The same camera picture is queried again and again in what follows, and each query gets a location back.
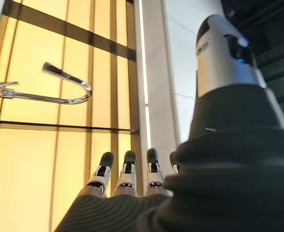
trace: illuminated yellow wall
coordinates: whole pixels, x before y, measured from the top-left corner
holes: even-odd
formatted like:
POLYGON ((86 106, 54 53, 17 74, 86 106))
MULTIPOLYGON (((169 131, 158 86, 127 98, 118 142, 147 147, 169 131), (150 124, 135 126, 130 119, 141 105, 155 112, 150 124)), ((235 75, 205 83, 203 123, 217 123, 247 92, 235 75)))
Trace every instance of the illuminated yellow wall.
POLYGON ((18 92, 62 98, 84 94, 42 72, 47 61, 90 83, 93 96, 78 105, 0 98, 0 232, 54 231, 106 151, 116 157, 111 196, 132 147, 131 134, 138 134, 131 123, 138 112, 130 108, 135 96, 130 78, 136 78, 129 77, 130 63, 135 65, 129 56, 135 51, 127 47, 135 40, 127 27, 134 20, 127 16, 128 10, 133 15, 131 4, 14 0, 2 38, 0 81, 18 81, 12 87, 18 92))

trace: ribbed black fabric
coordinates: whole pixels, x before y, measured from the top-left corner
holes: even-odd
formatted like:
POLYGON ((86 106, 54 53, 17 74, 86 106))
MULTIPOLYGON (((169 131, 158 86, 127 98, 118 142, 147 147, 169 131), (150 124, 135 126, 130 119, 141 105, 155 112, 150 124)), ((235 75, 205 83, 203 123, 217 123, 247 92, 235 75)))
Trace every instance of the ribbed black fabric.
POLYGON ((136 219, 168 198, 160 194, 142 198, 121 195, 107 199, 91 195, 79 196, 55 231, 137 231, 136 219))

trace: dark grid line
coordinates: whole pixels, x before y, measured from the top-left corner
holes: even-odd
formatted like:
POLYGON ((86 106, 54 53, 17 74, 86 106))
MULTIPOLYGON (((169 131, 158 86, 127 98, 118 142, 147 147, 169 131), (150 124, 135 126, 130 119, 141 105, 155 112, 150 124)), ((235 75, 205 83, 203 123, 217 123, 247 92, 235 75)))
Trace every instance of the dark grid line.
POLYGON ((73 126, 73 125, 58 125, 58 124, 47 124, 47 123, 33 123, 33 122, 15 122, 15 121, 2 121, 0 124, 11 124, 11 125, 25 125, 25 126, 41 126, 41 127, 59 127, 59 128, 75 128, 75 129, 87 129, 87 130, 103 130, 103 131, 128 131, 131 134, 139 134, 139 130, 134 129, 122 129, 112 127, 90 127, 90 126, 73 126))
MULTIPOLYGON (((17 3, 15 1, 11 2, 10 13, 7 14, 6 12, 4 12, 4 14, 12 18, 17 18, 18 15, 15 13, 15 9, 20 7, 20 5, 20 3, 17 3)), ((116 43, 115 41, 109 40, 100 35, 97 35, 89 30, 85 30, 76 25, 63 21, 59 18, 35 10, 26 5, 22 6, 19 20, 44 28, 60 35, 65 35, 65 27, 67 27, 66 36, 71 39, 92 45, 117 56, 136 61, 135 50, 125 47, 119 43, 116 43)))

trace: chrome handle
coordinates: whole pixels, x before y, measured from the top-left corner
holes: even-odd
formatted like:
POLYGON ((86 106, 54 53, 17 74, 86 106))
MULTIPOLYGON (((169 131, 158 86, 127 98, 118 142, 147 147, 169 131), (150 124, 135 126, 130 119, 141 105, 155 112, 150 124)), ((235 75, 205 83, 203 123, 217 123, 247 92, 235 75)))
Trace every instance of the chrome handle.
POLYGON ((76 98, 76 99, 53 98, 53 97, 48 97, 48 96, 14 92, 13 89, 4 88, 4 87, 10 86, 10 85, 18 85, 18 82, 2 82, 2 83, 0 82, 0 97, 1 98, 22 98, 22 99, 28 99, 28 100, 53 102, 53 103, 59 103, 59 104, 80 104, 80 103, 87 101, 88 98, 92 96, 92 89, 90 85, 80 80, 79 78, 74 77, 70 74, 67 74, 66 72, 63 72, 61 69, 58 69, 57 67, 47 62, 43 66, 43 71, 81 86, 86 91, 86 95, 80 98, 76 98))

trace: curved handle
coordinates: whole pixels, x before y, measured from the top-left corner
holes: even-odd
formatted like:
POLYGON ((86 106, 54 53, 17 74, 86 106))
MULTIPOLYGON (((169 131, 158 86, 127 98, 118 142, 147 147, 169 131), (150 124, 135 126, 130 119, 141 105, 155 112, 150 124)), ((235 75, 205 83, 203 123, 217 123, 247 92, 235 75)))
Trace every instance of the curved handle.
POLYGON ((61 69, 58 69, 57 67, 51 65, 50 63, 46 62, 44 64, 43 71, 50 73, 52 75, 55 75, 57 77, 60 77, 64 80, 73 82, 83 87, 84 90, 86 91, 86 95, 80 98, 76 98, 76 99, 62 99, 62 98, 53 98, 53 97, 34 95, 34 94, 28 94, 28 93, 14 92, 13 97, 35 100, 35 101, 53 102, 53 103, 59 103, 59 104, 80 104, 80 103, 87 101, 88 98, 92 96, 92 89, 88 83, 78 79, 77 77, 71 76, 67 74, 66 72, 63 72, 61 69))

